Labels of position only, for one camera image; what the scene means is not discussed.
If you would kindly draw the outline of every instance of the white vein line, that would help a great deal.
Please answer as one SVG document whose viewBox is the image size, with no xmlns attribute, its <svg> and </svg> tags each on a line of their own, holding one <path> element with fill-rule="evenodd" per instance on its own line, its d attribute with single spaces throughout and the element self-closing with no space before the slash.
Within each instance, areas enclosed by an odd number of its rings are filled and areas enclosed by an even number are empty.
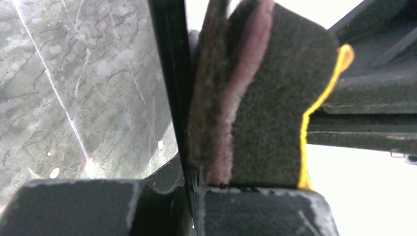
<svg viewBox="0 0 417 236">
<path fill-rule="evenodd" d="M 126 100 L 124 99 L 123 94 L 121 95 L 121 99 L 122 99 L 122 101 L 123 101 L 124 105 L 126 106 L 127 113 L 129 114 L 129 117 L 132 117 L 132 115 L 130 114 L 129 106 L 128 106 L 128 105 L 127 105 L 127 103 L 126 103 Z"/>
<path fill-rule="evenodd" d="M 75 25 L 77 26 L 78 18 L 80 17 L 81 7 L 84 4 L 84 0 L 81 0 L 80 7 L 78 8 L 77 17 L 75 18 Z"/>
<path fill-rule="evenodd" d="M 28 168 L 30 174 L 35 177 L 35 178 L 41 178 L 38 174 L 36 174 L 35 172 L 33 172 L 33 170 L 31 168 Z"/>
<path fill-rule="evenodd" d="M 103 95 L 101 95 L 100 92 L 98 92 L 98 95 L 100 95 L 100 97 L 103 98 L 104 103 L 106 103 L 106 100 L 104 99 Z"/>
<path fill-rule="evenodd" d="M 65 112 L 65 114 L 66 114 L 66 117 L 67 117 L 67 119 L 68 119 L 68 122 L 69 122 L 69 124 L 71 125 L 72 130 L 74 131 L 74 135 L 75 135 L 75 137 L 78 139 L 78 143 L 80 144 L 80 146 L 81 146 L 81 150 L 82 150 L 82 151 L 83 151 L 83 153 L 84 153 L 84 158 L 85 158 L 86 160 L 89 160 L 89 155 L 88 155 L 87 150 L 86 150 L 86 148 L 85 148 L 85 146 L 84 146 L 84 143 L 83 143 L 83 141 L 82 141 L 82 139 L 81 139 L 80 133 L 78 132 L 77 127 L 75 126 L 74 121 L 73 121 L 73 120 L 71 120 L 71 117 L 70 117 L 70 115 L 69 115 L 69 113 L 68 113 L 67 109 L 65 108 L 65 105 L 64 105 L 64 103 L 63 103 L 63 101 L 62 101 L 62 99 L 61 99 L 61 97 L 60 97 L 60 95 L 59 95 L 59 93 L 58 93 L 58 90 L 57 90 L 57 88 L 55 87 L 54 81 L 52 80 L 52 74 L 51 74 L 51 72 L 49 71 L 49 68 L 48 68 L 48 66 L 46 65 L 46 62 L 45 62 L 45 60 L 44 60 L 44 59 L 43 59 L 43 57 L 42 57 L 42 55 L 41 55 L 41 53 L 40 53 L 40 50 L 39 50 L 38 46 L 36 45 L 35 40 L 33 39 L 32 34 L 30 33 L 30 31 L 29 31 L 29 29 L 28 29 L 28 26 L 27 26 L 27 25 L 26 25 L 26 23 L 25 23 L 25 20 L 23 19 L 23 14 L 22 14 L 22 11 L 20 10 L 20 8 L 18 7 L 18 5 L 17 5 L 17 3 L 16 3 L 15 1 L 13 1 L 13 5 L 14 5 L 14 7 L 16 8 L 16 11 L 17 11 L 17 14 L 19 15 L 20 21 L 22 22 L 23 26 L 25 27 L 25 30 L 26 30 L 26 32 L 28 33 L 29 38 L 32 40 L 32 43 L 33 43 L 33 45 L 34 45 L 34 47 L 35 47 L 36 52 L 37 52 L 37 53 L 38 53 L 38 55 L 39 55 L 39 58 L 40 58 L 40 60 L 41 60 L 41 62 L 42 62 L 42 64 L 43 64 L 43 66 L 45 67 L 45 72 L 46 72 L 46 76 L 48 77 L 49 84 L 51 85 L 52 90 L 54 90 L 55 96 L 57 97 L 58 101 L 60 102 L 60 105 L 61 105 L 62 109 L 64 110 L 64 112 Z"/>
<path fill-rule="evenodd" d="M 117 34 L 118 39 L 120 39 L 119 32 L 117 32 L 117 29 L 116 29 L 115 20 L 113 19 L 112 11 L 110 10 L 109 1 L 108 1 L 108 0 L 106 0 L 106 3 L 107 3 L 107 7 L 108 7 L 108 9 L 109 9 L 110 20 L 112 20 L 113 29 L 115 30 L 115 32 L 116 32 L 116 34 Z"/>
<path fill-rule="evenodd" d="M 78 77 L 77 84 L 75 85 L 75 93 L 74 93 L 74 96 L 75 96 L 75 97 L 77 97 L 77 93 L 78 93 L 78 86 L 80 85 L 80 80 L 81 80 L 81 77 L 82 77 L 82 75 L 83 75 L 83 73 L 84 73 L 84 70 L 85 70 L 85 69 L 86 69 L 86 67 L 87 67 L 87 64 L 89 63 L 90 54 L 91 54 L 91 51 L 87 48 L 87 56 L 86 56 L 86 61 L 84 62 L 83 70 L 81 71 L 81 74 L 80 74 L 80 76 Z"/>
<path fill-rule="evenodd" d="M 305 217 L 304 212 L 302 210 L 298 211 L 298 214 L 300 215 L 301 219 L 304 221 L 304 225 L 313 232 L 314 236 L 320 236 L 320 233 L 317 232 L 317 230 L 311 225 L 310 221 Z"/>
<path fill-rule="evenodd" d="M 142 101 L 146 105 L 145 98 L 143 97 L 143 94 L 142 94 L 141 90 L 139 89 L 138 82 L 136 82 L 135 77 L 133 77 L 132 68 L 130 67 L 130 65 L 128 65 L 127 67 L 129 68 L 130 77 L 132 77 L 132 80 L 135 82 L 136 89 L 139 91 L 139 95 L 141 96 Z"/>
</svg>

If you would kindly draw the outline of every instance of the yellow edge trim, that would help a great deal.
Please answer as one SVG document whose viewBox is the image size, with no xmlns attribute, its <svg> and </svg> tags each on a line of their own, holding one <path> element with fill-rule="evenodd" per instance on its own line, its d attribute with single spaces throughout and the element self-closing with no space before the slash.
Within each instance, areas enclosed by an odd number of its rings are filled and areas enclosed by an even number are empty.
<svg viewBox="0 0 417 236">
<path fill-rule="evenodd" d="M 340 74 L 345 71 L 354 60 L 355 53 L 353 48 L 349 44 L 344 44 L 339 48 L 339 53 L 337 56 L 336 65 L 334 67 L 333 75 L 323 93 L 319 96 L 316 102 L 304 112 L 302 115 L 301 131 L 300 131 L 300 150 L 301 150 L 301 167 L 300 167 L 300 176 L 297 184 L 298 189 L 307 189 L 314 190 L 313 185 L 311 184 L 310 177 L 307 173 L 307 157 L 305 146 L 307 144 L 307 128 L 308 123 L 310 122 L 310 115 L 315 112 L 323 102 L 328 98 L 328 96 L 333 91 L 334 87 L 337 84 Z"/>
</svg>

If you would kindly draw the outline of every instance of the gray marble surface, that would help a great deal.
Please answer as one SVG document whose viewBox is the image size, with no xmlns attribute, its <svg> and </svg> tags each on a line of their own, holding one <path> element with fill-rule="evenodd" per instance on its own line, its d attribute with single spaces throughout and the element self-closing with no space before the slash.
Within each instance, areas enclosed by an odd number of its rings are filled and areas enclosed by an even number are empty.
<svg viewBox="0 0 417 236">
<path fill-rule="evenodd" d="M 34 178 L 144 178 L 177 152 L 145 0 L 0 1 L 0 207 Z"/>
</svg>

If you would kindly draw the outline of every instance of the felt pad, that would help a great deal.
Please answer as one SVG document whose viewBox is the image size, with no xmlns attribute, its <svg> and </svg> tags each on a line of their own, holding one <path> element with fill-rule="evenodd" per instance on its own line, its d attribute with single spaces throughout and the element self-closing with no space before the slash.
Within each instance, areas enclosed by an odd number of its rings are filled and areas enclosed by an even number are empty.
<svg viewBox="0 0 417 236">
<path fill-rule="evenodd" d="M 231 15 L 229 55 L 255 4 L 244 1 Z M 349 46 L 342 47 L 338 57 L 338 46 L 323 27 L 275 5 L 267 53 L 233 127 L 230 186 L 311 189 L 305 166 L 308 117 L 353 59 Z"/>
</svg>

